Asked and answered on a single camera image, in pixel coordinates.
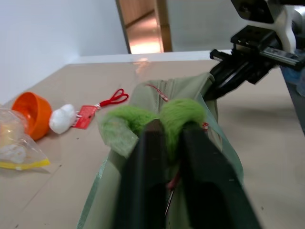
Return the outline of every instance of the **red tag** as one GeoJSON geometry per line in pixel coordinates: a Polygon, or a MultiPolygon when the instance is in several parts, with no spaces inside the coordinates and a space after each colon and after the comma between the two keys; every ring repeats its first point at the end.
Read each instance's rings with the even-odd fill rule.
{"type": "Polygon", "coordinates": [[[208,124],[208,123],[202,123],[202,129],[203,129],[204,131],[208,131],[208,129],[209,129],[209,124],[208,124]]]}
{"type": "Polygon", "coordinates": [[[93,119],[96,110],[98,110],[96,106],[82,106],[72,127],[86,129],[93,119]]]}

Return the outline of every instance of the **green fabric bag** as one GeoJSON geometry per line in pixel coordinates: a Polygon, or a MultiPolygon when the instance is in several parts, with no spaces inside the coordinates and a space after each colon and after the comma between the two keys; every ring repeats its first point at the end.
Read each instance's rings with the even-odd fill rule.
{"type": "MultiPolygon", "coordinates": [[[[155,85],[169,100],[190,98],[199,102],[206,110],[206,122],[209,124],[208,136],[210,140],[231,162],[242,184],[243,167],[237,153],[217,123],[217,103],[216,101],[205,103],[202,98],[202,95],[205,94],[213,80],[213,77],[209,73],[203,73],[194,77],[170,79],[168,81],[148,81],[139,84],[134,89],[129,104],[159,113],[165,101],[159,96],[155,88],[149,87],[147,84],[155,85]]],[[[99,124],[101,121],[102,117],[98,117],[99,124]]],[[[113,150],[110,151],[95,178],[81,213],[77,229],[111,229],[116,207],[116,198],[120,186],[121,170],[126,161],[126,157],[119,155],[113,150]]],[[[169,170],[170,176],[173,177],[177,171],[177,167],[171,167],[169,170]]],[[[171,202],[167,228],[190,229],[181,183],[176,188],[171,202]]]]}

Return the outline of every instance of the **red string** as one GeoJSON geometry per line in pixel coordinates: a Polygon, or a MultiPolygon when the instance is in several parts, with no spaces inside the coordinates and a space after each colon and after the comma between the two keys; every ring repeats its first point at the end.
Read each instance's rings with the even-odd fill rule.
{"type": "Polygon", "coordinates": [[[117,90],[114,95],[105,101],[99,103],[100,107],[108,106],[112,104],[121,104],[124,103],[129,98],[129,95],[125,93],[124,89],[117,90]]]}
{"type": "Polygon", "coordinates": [[[157,88],[155,85],[153,85],[153,84],[147,84],[146,86],[150,86],[150,87],[153,87],[154,89],[156,89],[157,90],[157,92],[159,93],[159,95],[160,95],[160,97],[164,100],[164,101],[166,101],[166,102],[168,102],[168,98],[167,98],[167,96],[166,95],[164,95],[163,94],[163,92],[162,91],[160,91],[160,89],[159,88],[157,88]]]}
{"type": "Polygon", "coordinates": [[[180,181],[180,169],[178,170],[175,177],[166,185],[169,190],[173,190],[180,181]]]}

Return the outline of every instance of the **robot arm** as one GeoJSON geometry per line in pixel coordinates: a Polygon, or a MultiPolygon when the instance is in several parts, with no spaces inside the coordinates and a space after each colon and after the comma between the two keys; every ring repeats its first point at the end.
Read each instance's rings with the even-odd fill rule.
{"type": "Polygon", "coordinates": [[[291,6],[305,5],[305,0],[231,2],[240,17],[249,20],[249,25],[231,38],[234,45],[231,55],[217,50],[211,52],[211,59],[221,62],[210,71],[215,82],[204,95],[206,101],[224,96],[244,81],[256,84],[277,65],[298,71],[305,66],[305,57],[294,54],[296,46],[303,45],[305,39],[295,38],[297,28],[303,25],[293,23],[295,11],[291,6]]]}

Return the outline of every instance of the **white wall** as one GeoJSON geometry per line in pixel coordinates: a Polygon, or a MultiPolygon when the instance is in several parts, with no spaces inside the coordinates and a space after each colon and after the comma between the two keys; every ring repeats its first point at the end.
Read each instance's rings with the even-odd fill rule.
{"type": "Polygon", "coordinates": [[[0,104],[78,56],[121,53],[115,0],[0,2],[0,104]]]}
{"type": "Polygon", "coordinates": [[[231,49],[246,25],[230,0],[167,0],[173,51],[231,49]]]}

